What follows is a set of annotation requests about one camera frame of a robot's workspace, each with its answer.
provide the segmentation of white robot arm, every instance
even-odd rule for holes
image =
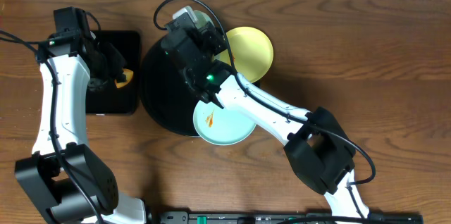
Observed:
[[[280,109],[283,113],[289,113],[292,116],[307,121],[306,115],[310,111],[304,108],[291,106],[278,100],[258,87],[255,87],[241,74],[238,74],[238,77],[241,83],[247,87],[254,96],[258,96],[261,100],[265,100],[267,104]],[[295,121],[287,121],[285,117],[282,117],[255,102],[255,100],[243,92],[233,75],[229,76],[221,85],[221,90],[216,96],[224,108],[239,111],[248,118],[251,118],[257,125],[260,125],[263,129],[271,133],[284,146],[288,143],[288,135],[297,132],[303,126],[303,124]],[[354,194],[356,201],[356,203],[354,203],[347,188],[347,183],[349,182],[354,182],[354,170],[346,173],[338,183],[338,189],[334,194],[328,192],[324,194],[330,205],[332,214],[333,216],[362,218],[359,215],[359,212],[361,212],[363,218],[367,218],[369,209],[360,198],[356,186],[350,185],[352,186],[352,193]]]
[[[60,84],[56,102],[56,131],[59,150],[66,149],[67,144],[84,144],[89,142],[86,135],[85,97],[90,79],[89,68],[81,56],[61,55],[48,60],[57,74]],[[51,109],[52,83],[49,69],[42,64],[41,74],[44,82],[42,97],[42,117],[37,141],[32,154],[52,154],[54,148],[49,138],[49,121]],[[102,217],[108,223],[115,224],[143,224],[147,222],[144,202],[118,192],[118,205],[110,215]],[[81,223],[96,223],[96,216],[85,218]]]

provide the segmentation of yellow object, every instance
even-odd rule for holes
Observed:
[[[114,83],[116,84],[117,88],[126,86],[133,79],[133,71],[132,70],[128,70],[126,68],[122,68],[122,70],[124,71],[126,81],[118,83],[117,80],[114,80]]]
[[[273,62],[273,45],[262,31],[253,27],[237,27],[227,32],[235,67],[250,82],[260,80]],[[215,56],[230,65],[227,50]]]

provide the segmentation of wood grain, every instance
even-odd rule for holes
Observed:
[[[105,30],[137,30],[145,52],[164,35],[152,23],[162,1],[8,0],[0,27],[45,39],[54,32],[52,11],[76,6]],[[370,208],[449,222],[451,0],[202,1],[227,28],[257,27],[270,37],[275,57],[263,89],[297,106],[326,107],[370,154],[378,174],[359,188]],[[185,4],[169,5],[159,22]],[[0,223],[42,223],[13,174],[36,140],[41,76],[25,48],[0,43],[0,52]],[[166,131],[140,106],[132,116],[88,116],[87,131],[120,190],[154,209],[328,209],[259,128],[239,144],[216,147]],[[366,177],[368,165],[355,160],[357,177]]]

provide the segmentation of cable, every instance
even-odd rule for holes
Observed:
[[[362,214],[362,212],[360,211],[359,206],[357,205],[357,201],[355,200],[354,193],[352,193],[352,187],[346,186],[346,189],[350,192],[352,203],[354,204],[354,206],[355,206],[355,208],[357,210],[357,213],[359,214],[360,218],[365,218],[364,215]]]
[[[27,43],[23,41],[22,39],[16,37],[15,35],[9,34],[7,32],[4,32],[3,30],[0,30],[0,34],[6,35],[7,37],[12,38],[16,43],[23,44],[27,48],[29,48],[34,54],[38,54],[37,50],[30,45],[30,43]],[[44,49],[46,49],[48,52],[50,52],[45,46],[41,46]],[[56,125],[55,125],[55,116],[56,116],[56,100],[57,100],[57,94],[58,94],[58,88],[56,87],[59,82],[58,78],[56,76],[55,70],[51,67],[50,63],[43,59],[45,66],[49,69],[49,72],[51,74],[51,83],[52,83],[52,93],[51,93],[51,107],[50,107],[50,138],[51,138],[51,144],[54,147],[56,158],[58,159],[58,162],[60,163],[61,167],[66,171],[69,179],[72,181],[72,183],[77,187],[78,191],[82,194],[82,196],[86,199],[89,206],[91,206],[91,209],[94,212],[94,215],[97,217],[97,220],[100,224],[104,223],[103,218],[101,217],[100,212],[97,210],[97,207],[95,206],[94,202],[92,201],[91,197],[86,193],[86,191],[83,189],[83,187],[80,185],[80,182],[78,182],[77,178],[74,176],[70,168],[68,167],[68,163],[65,159],[63,159],[63,156],[61,155],[60,150],[58,149],[58,145],[56,143]]]
[[[165,27],[160,27],[158,25],[158,23],[156,22],[156,17],[158,15],[158,12],[167,3],[172,2],[172,1],[175,1],[175,0],[165,0],[165,1],[163,1],[160,4],[160,6],[158,6],[156,8],[156,10],[155,10],[155,13],[154,13],[154,24],[155,24],[155,27],[158,28],[159,30],[166,30],[166,28]],[[336,134],[334,132],[331,132],[330,130],[323,129],[323,128],[319,127],[318,125],[314,125],[312,123],[309,123],[306,120],[302,120],[300,118],[293,117],[289,113],[284,113],[284,112],[272,107],[271,105],[265,103],[264,101],[260,100],[258,97],[254,96],[251,93],[251,91],[241,83],[241,81],[240,81],[240,79],[238,77],[237,70],[235,68],[235,62],[233,62],[232,49],[230,48],[230,44],[229,44],[229,41],[228,41],[228,38],[227,38],[226,31],[224,30],[220,20],[218,19],[218,16],[216,16],[216,14],[213,12],[213,10],[211,10],[211,8],[209,8],[205,3],[201,2],[200,0],[190,0],[190,1],[194,1],[194,2],[198,3],[199,5],[203,6],[208,12],[210,12],[210,14],[214,17],[214,19],[218,23],[219,28],[221,29],[221,31],[223,33],[224,40],[226,42],[225,45],[227,46],[228,55],[229,55],[229,59],[230,59],[230,65],[232,66],[232,69],[233,69],[233,75],[235,76],[235,79],[236,79],[236,81],[238,83],[238,86],[240,86],[241,90],[246,95],[250,96],[253,100],[255,100],[257,103],[261,104],[263,107],[269,109],[270,111],[273,111],[274,113],[277,113],[278,115],[281,115],[284,118],[287,118],[288,120],[292,120],[292,121],[301,123],[303,125],[306,125],[307,127],[310,127],[312,130],[316,130],[318,132],[326,133],[327,135],[332,135],[334,137],[338,137],[339,139],[343,140],[344,142],[346,142],[346,143],[350,144],[352,147],[354,147],[368,161],[368,163],[369,163],[369,165],[371,167],[371,175],[367,179],[354,181],[354,182],[349,182],[349,183],[347,183],[347,186],[350,186],[350,185],[363,185],[364,183],[371,182],[375,178],[375,176],[376,176],[376,167],[374,165],[373,160],[371,160],[369,155],[361,147],[357,146],[354,142],[352,142],[349,139],[346,139],[346,138],[344,138],[344,137],[342,137],[342,136],[340,136],[340,135],[338,135],[338,134]]]
[[[98,31],[100,31],[100,30],[101,30],[101,27],[100,27],[99,21],[92,15],[91,12],[85,12],[85,13],[86,13],[86,15],[88,15],[89,17],[91,17],[91,18],[94,20],[94,22],[96,22]]]
[[[6,39],[6,38],[3,38],[3,37],[0,37],[0,40],[1,41],[5,41],[5,42],[14,43],[14,44],[22,44],[22,42],[14,41],[14,40],[11,40],[11,39]],[[27,43],[28,44],[40,44],[42,42],[27,42]]]
[[[369,220],[365,218],[351,218],[342,216],[312,216],[303,218],[294,218],[291,220],[284,220],[277,224],[296,224],[296,223],[310,223],[310,222],[346,222],[346,223],[362,223],[362,224],[391,224],[390,222],[381,220]]]

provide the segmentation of black cable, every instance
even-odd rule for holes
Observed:
[[[88,15],[89,17],[91,17],[91,18],[94,20],[94,22],[96,22],[96,24],[97,24],[97,29],[98,29],[98,31],[100,31],[100,30],[101,30],[101,27],[100,27],[99,21],[92,15],[91,12],[85,12],[85,13],[86,13],[86,15]]]
[[[165,27],[160,27],[160,26],[158,25],[158,23],[156,22],[156,17],[157,17],[157,15],[158,15],[158,12],[159,12],[159,11],[160,11],[167,3],[172,2],[172,1],[175,1],[175,0],[165,0],[165,1],[163,1],[163,2],[160,4],[160,6],[158,6],[158,7],[156,8],[156,10],[155,10],[155,13],[154,13],[154,24],[155,24],[155,27],[158,28],[159,30],[166,30],[166,28],[165,28]],[[237,81],[237,83],[238,83],[238,86],[240,86],[241,90],[242,90],[246,95],[250,96],[253,100],[255,100],[257,103],[261,104],[263,107],[269,109],[270,111],[273,111],[273,112],[275,112],[275,113],[281,115],[282,117],[287,118],[287,120],[292,120],[292,121],[301,123],[301,124],[303,124],[303,125],[306,125],[307,127],[310,127],[312,130],[315,130],[315,131],[318,131],[318,132],[322,132],[322,133],[326,133],[327,135],[332,135],[332,136],[338,137],[339,139],[345,141],[346,143],[348,143],[348,144],[350,144],[352,147],[354,147],[354,148],[355,148],[355,149],[356,149],[356,150],[357,150],[357,151],[358,151],[358,152],[359,152],[359,153],[360,153],[360,154],[368,161],[368,163],[369,163],[369,165],[370,165],[370,167],[371,167],[371,176],[370,176],[369,178],[367,178],[367,179],[364,179],[364,180],[359,180],[359,181],[355,181],[355,182],[349,182],[349,183],[347,183],[347,186],[350,186],[350,185],[362,185],[362,184],[364,184],[364,183],[371,182],[371,181],[375,178],[375,176],[376,176],[376,167],[375,167],[375,165],[374,165],[373,160],[371,160],[371,158],[369,157],[369,155],[368,155],[361,147],[357,146],[354,142],[352,142],[352,141],[350,141],[349,139],[346,139],[346,138],[344,138],[344,137],[342,137],[342,136],[340,136],[340,135],[338,135],[338,134],[336,134],[336,133],[334,133],[334,132],[331,132],[330,130],[323,129],[323,128],[319,127],[318,125],[314,125],[314,124],[312,124],[312,123],[309,123],[309,122],[306,121],[306,120],[302,120],[302,119],[300,119],[300,118],[293,117],[293,116],[291,116],[289,113],[284,113],[284,112],[282,112],[282,111],[280,111],[280,110],[278,110],[278,109],[272,107],[271,105],[265,103],[264,101],[260,100],[258,97],[254,96],[254,95],[251,93],[251,91],[241,83],[241,81],[240,81],[240,79],[239,79],[239,77],[238,77],[237,70],[236,70],[236,68],[235,68],[235,63],[233,62],[232,49],[230,48],[230,44],[229,44],[229,41],[228,41],[228,38],[227,38],[226,31],[224,30],[224,28],[223,28],[223,26],[222,26],[220,20],[218,19],[218,16],[216,16],[216,14],[213,12],[213,10],[211,10],[211,8],[209,8],[206,4],[204,4],[204,3],[201,2],[200,0],[190,0],[190,1],[194,1],[194,2],[196,2],[196,3],[198,3],[198,4],[200,4],[201,6],[203,6],[206,10],[208,10],[208,12],[210,12],[210,14],[214,17],[214,19],[215,19],[216,22],[218,23],[219,28],[221,29],[221,31],[222,31],[222,33],[223,33],[224,40],[225,40],[225,42],[226,42],[225,45],[227,46],[228,55],[229,55],[229,59],[230,59],[230,65],[232,66],[232,69],[233,69],[233,75],[235,76],[235,79],[236,79],[236,81]]]
[[[23,44],[27,48],[29,48],[34,54],[38,54],[37,50],[31,46],[29,43],[23,41],[22,39],[16,37],[15,35],[9,34],[7,32],[4,32],[3,30],[0,30],[0,34],[6,35],[7,37],[12,38],[14,41],[16,41],[18,44]],[[51,75],[51,83],[52,83],[52,93],[51,93],[51,107],[50,107],[50,138],[51,138],[51,144],[53,145],[53,148],[55,150],[56,158],[58,159],[58,162],[60,163],[61,167],[66,171],[69,179],[72,181],[72,183],[77,187],[78,191],[82,194],[82,196],[86,199],[89,206],[91,206],[91,209],[94,212],[94,215],[97,217],[97,220],[100,224],[104,223],[103,218],[101,217],[100,212],[97,210],[97,207],[95,206],[94,202],[92,201],[91,197],[86,193],[86,191],[83,189],[83,187],[80,185],[80,182],[78,182],[78,179],[74,176],[70,168],[68,167],[67,161],[63,158],[61,155],[60,150],[58,149],[58,145],[56,143],[56,125],[55,125],[55,116],[56,116],[56,101],[57,101],[57,94],[58,94],[58,88],[56,87],[59,82],[58,78],[56,76],[55,70],[51,67],[48,60],[45,58],[42,59],[44,61],[45,66],[49,69],[50,75]]]
[[[22,44],[22,42],[17,42],[17,41],[11,40],[11,39],[3,38],[3,37],[0,37],[0,41],[11,42],[14,44]],[[41,42],[27,42],[27,43],[28,44],[40,44]]]
[[[360,211],[359,206],[357,205],[357,201],[355,200],[354,193],[352,192],[352,187],[351,186],[346,186],[346,189],[350,192],[352,203],[354,204],[354,206],[355,206],[355,208],[357,210],[357,213],[359,214],[360,218],[365,218],[363,213]]]
[[[310,223],[310,222],[347,222],[347,223],[362,223],[362,224],[391,224],[387,221],[381,220],[369,220],[365,218],[351,218],[342,216],[312,216],[312,217],[302,217],[294,218],[291,220],[284,220],[277,224],[296,224],[296,223]]]

